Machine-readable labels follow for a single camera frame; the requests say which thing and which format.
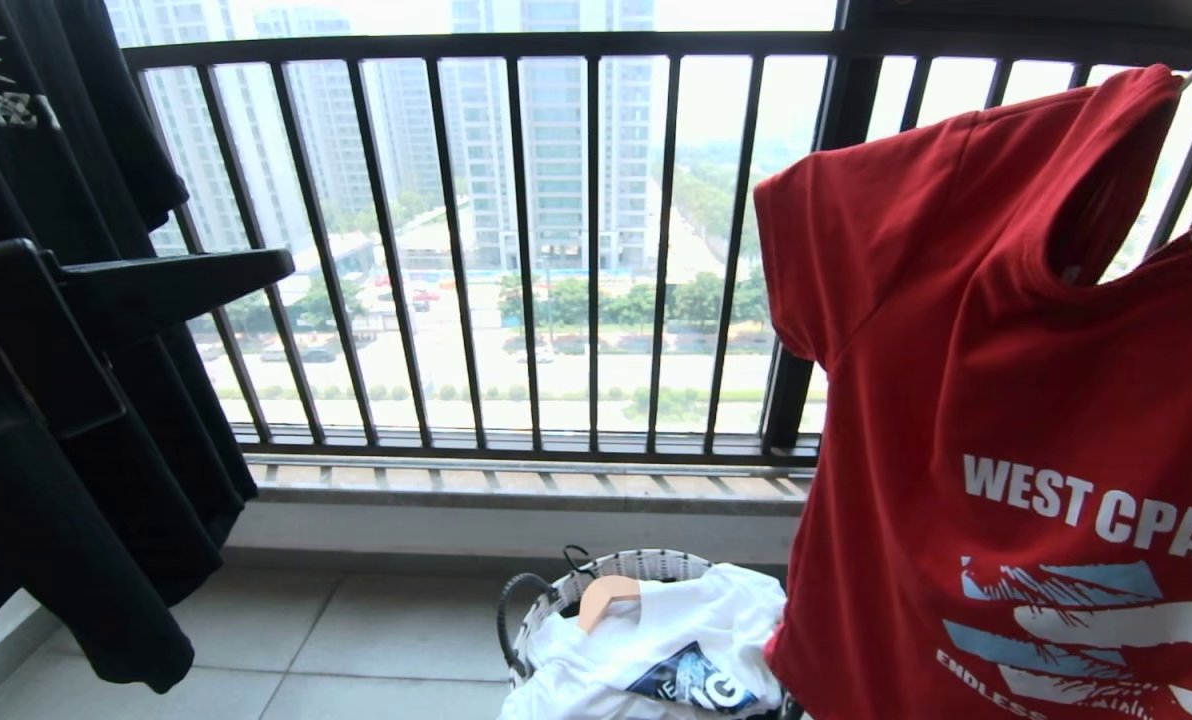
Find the white floor tile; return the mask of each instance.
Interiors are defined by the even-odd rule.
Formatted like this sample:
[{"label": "white floor tile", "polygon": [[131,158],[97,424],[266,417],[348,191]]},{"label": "white floor tile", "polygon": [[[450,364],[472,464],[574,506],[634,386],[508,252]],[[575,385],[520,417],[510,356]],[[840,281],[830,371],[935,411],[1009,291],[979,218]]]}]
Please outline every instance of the white floor tile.
[{"label": "white floor tile", "polygon": [[0,720],[257,720],[279,674],[195,668],[159,696],[103,682],[74,654],[42,650],[0,688]]},{"label": "white floor tile", "polygon": [[[284,671],[339,582],[336,575],[224,567],[175,607],[195,648],[195,665]],[[69,629],[49,648],[79,653]]]},{"label": "white floor tile", "polygon": [[334,594],[296,674],[504,679],[495,629],[503,584],[445,578],[348,578]]},{"label": "white floor tile", "polygon": [[495,720],[508,684],[290,675],[262,720]]}]

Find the laundry basket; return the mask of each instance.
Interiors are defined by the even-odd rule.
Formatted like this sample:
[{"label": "laundry basket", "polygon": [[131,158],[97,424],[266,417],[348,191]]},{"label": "laundry basket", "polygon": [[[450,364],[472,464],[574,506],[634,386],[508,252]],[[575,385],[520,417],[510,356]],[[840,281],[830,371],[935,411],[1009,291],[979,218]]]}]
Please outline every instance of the laundry basket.
[{"label": "laundry basket", "polygon": [[[565,559],[569,560],[569,548]],[[597,557],[596,560],[584,565],[576,565],[570,560],[573,570],[569,575],[554,583],[548,583],[545,578],[533,573],[517,575],[508,581],[499,595],[499,612],[497,612],[497,623],[499,625],[499,645],[503,648],[503,659],[508,664],[509,681],[513,689],[520,688],[533,675],[533,666],[527,659],[526,648],[535,634],[538,626],[554,612],[563,612],[565,615],[575,614],[578,602],[582,601],[583,591],[592,581],[604,575],[623,575],[623,577],[637,578],[639,581],[679,582],[701,578],[712,565],[710,560],[702,557],[689,555],[688,552],[678,550],[625,550],[615,552],[613,555]],[[520,629],[515,634],[515,641],[508,633],[508,602],[519,588],[528,586],[533,591],[540,592],[538,600],[533,601],[524,620],[520,623]],[[802,716],[800,707],[791,702],[791,697],[784,697],[783,708],[775,714],[778,720],[799,720]]]}]

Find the red t-shirt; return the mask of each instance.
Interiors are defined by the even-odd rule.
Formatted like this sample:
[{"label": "red t-shirt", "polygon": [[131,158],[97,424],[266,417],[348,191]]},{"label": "red t-shirt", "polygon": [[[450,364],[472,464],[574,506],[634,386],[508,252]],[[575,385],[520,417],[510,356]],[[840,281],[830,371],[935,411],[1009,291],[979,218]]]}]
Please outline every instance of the red t-shirt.
[{"label": "red t-shirt", "polygon": [[817,153],[756,188],[828,371],[774,672],[815,720],[1192,716],[1192,243],[1098,278],[1163,67]]}]

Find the balcony railing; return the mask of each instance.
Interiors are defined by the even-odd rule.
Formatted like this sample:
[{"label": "balcony railing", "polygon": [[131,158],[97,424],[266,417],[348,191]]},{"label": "balcony railing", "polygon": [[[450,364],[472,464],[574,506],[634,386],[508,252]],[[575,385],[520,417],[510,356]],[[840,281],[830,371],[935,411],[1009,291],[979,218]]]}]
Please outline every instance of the balcony railing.
[{"label": "balcony railing", "polygon": [[[126,51],[128,63],[143,87],[144,99],[154,107],[154,94],[149,76],[166,68],[188,68],[199,82],[199,94],[207,111],[207,125],[212,128],[226,184],[240,213],[246,246],[265,247],[263,228],[259,223],[253,194],[253,168],[241,161],[240,138],[236,124],[221,87],[222,68],[240,66],[250,72],[257,66],[265,76],[271,76],[279,108],[279,126],[288,141],[296,174],[298,197],[303,213],[311,228],[313,254],[331,308],[333,325],[340,337],[346,377],[350,391],[344,392],[354,401],[358,421],[352,423],[335,420],[327,423],[318,415],[317,396],[308,379],[305,365],[311,358],[300,348],[298,318],[291,316],[288,305],[283,304],[280,291],[266,291],[271,308],[271,327],[279,342],[272,352],[279,352],[288,366],[296,399],[299,402],[305,423],[273,421],[263,412],[261,389],[252,378],[243,350],[244,336],[229,310],[213,314],[218,339],[226,353],[226,362],[240,386],[240,398],[249,418],[236,418],[235,429],[248,451],[279,454],[353,454],[396,457],[466,457],[467,459],[499,460],[575,460],[602,463],[666,463],[707,465],[789,465],[812,466],[817,460],[815,433],[801,433],[801,415],[806,397],[811,391],[811,374],[814,366],[772,348],[769,375],[760,398],[760,418],[753,421],[746,432],[720,432],[718,410],[721,401],[724,373],[727,372],[727,345],[730,325],[734,322],[734,297],[738,281],[739,246],[744,217],[749,212],[747,198],[751,192],[753,141],[759,119],[760,86],[770,58],[782,56],[820,56],[825,58],[826,73],[821,101],[817,111],[812,149],[830,150],[855,145],[869,136],[874,111],[879,107],[879,83],[884,64],[896,56],[908,56],[911,80],[906,101],[902,104],[899,131],[914,128],[921,118],[921,100],[926,95],[931,68],[937,58],[988,58],[994,63],[991,85],[986,88],[985,106],[999,105],[1006,100],[1011,70],[1016,61],[1051,60],[1070,63],[1067,87],[1078,87],[1089,81],[1091,68],[1095,64],[1144,66],[1150,63],[1172,64],[1186,68],[1192,64],[1192,31],[1146,31],[1143,27],[1079,26],[1069,23],[1025,23],[1024,26],[977,23],[956,27],[949,23],[930,26],[930,23],[911,23],[907,27],[886,27],[883,23],[853,21],[842,4],[838,29],[832,32],[721,32],[721,33],[529,33],[529,35],[452,35],[408,37],[308,37],[293,41],[238,41],[209,42],[197,45],[138,46]],[[750,58],[746,106],[744,106],[741,131],[738,137],[738,161],[734,181],[732,213],[730,213],[728,244],[721,252],[720,302],[715,324],[714,342],[710,347],[710,373],[707,373],[706,401],[696,406],[700,418],[704,417],[700,432],[668,432],[660,429],[664,387],[664,354],[669,302],[669,247],[673,232],[673,174],[677,168],[677,126],[679,106],[679,77],[682,61],[693,56],[743,56]],[[662,118],[662,181],[659,184],[659,217],[657,228],[651,225],[646,246],[656,246],[654,294],[652,294],[652,331],[648,343],[650,384],[647,412],[641,430],[602,429],[600,398],[600,368],[608,348],[600,341],[601,284],[606,271],[601,268],[601,252],[596,252],[592,238],[601,237],[600,210],[606,201],[602,191],[601,128],[602,114],[600,66],[609,58],[641,58],[654,56],[665,58],[665,114]],[[422,63],[426,89],[430,101],[432,125],[435,129],[435,149],[440,169],[440,195],[443,205],[445,224],[449,234],[449,261],[453,291],[458,306],[458,328],[451,327],[462,341],[462,365],[465,366],[465,401],[471,406],[471,427],[445,427],[430,415],[432,397],[437,395],[428,387],[424,391],[424,366],[420,361],[416,346],[416,319],[421,302],[406,291],[409,279],[401,267],[398,228],[395,226],[395,210],[386,187],[384,168],[380,166],[380,120],[371,114],[364,63],[375,60],[404,58]],[[477,336],[473,333],[473,308],[468,297],[468,272],[465,263],[465,247],[468,229],[460,218],[459,190],[455,181],[455,160],[451,156],[451,134],[457,131],[451,122],[442,88],[445,75],[442,61],[457,58],[495,58],[505,68],[504,119],[510,141],[510,161],[505,165],[513,179],[509,213],[514,218],[514,231],[519,247],[514,256],[519,259],[520,322],[523,328],[524,370],[527,377],[528,424],[515,429],[495,429],[485,420],[483,402],[486,401],[486,378],[478,373]],[[540,306],[536,283],[540,268],[533,263],[530,213],[528,200],[532,187],[527,182],[526,120],[522,117],[522,64],[533,58],[572,58],[582,64],[586,82],[582,86],[584,129],[583,159],[583,209],[584,232],[586,232],[586,268],[579,277],[586,279],[586,355],[584,370],[586,379],[586,429],[550,428],[540,416],[540,361],[550,350],[540,350]],[[291,94],[291,68],[311,61],[335,61],[344,68],[350,87],[360,149],[368,174],[372,215],[377,222],[377,242],[384,257],[386,286],[395,305],[395,333],[399,334],[401,354],[404,356],[403,373],[395,370],[395,377],[403,377],[408,392],[384,393],[389,397],[408,395],[412,403],[412,428],[390,427],[375,416],[378,393],[366,381],[368,366],[360,359],[359,333],[353,327],[349,311],[350,297],[344,294],[343,278],[340,277],[339,259],[335,256],[331,234],[328,231],[325,204],[317,191],[313,178],[313,155],[309,145],[306,128],[300,111]],[[1161,246],[1179,226],[1192,222],[1192,114],[1177,120],[1190,137],[1186,151],[1171,168],[1173,182],[1155,201],[1149,240],[1146,246]],[[213,197],[197,197],[198,201],[215,201]],[[861,204],[884,201],[884,199],[859,199]],[[176,210],[176,228],[186,250],[205,252],[206,243],[193,218],[190,206]],[[546,292],[551,293],[551,283]]]}]

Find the white t-shirt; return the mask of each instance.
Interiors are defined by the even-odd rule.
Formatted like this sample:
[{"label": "white t-shirt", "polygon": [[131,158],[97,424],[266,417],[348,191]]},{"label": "white t-shirt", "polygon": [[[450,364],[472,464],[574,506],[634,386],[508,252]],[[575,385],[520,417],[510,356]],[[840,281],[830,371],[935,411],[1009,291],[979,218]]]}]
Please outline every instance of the white t-shirt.
[{"label": "white t-shirt", "polygon": [[783,615],[778,581],[716,565],[681,583],[641,582],[592,628],[547,616],[530,639],[535,674],[499,720],[720,720],[774,710],[782,688],[762,650]]}]

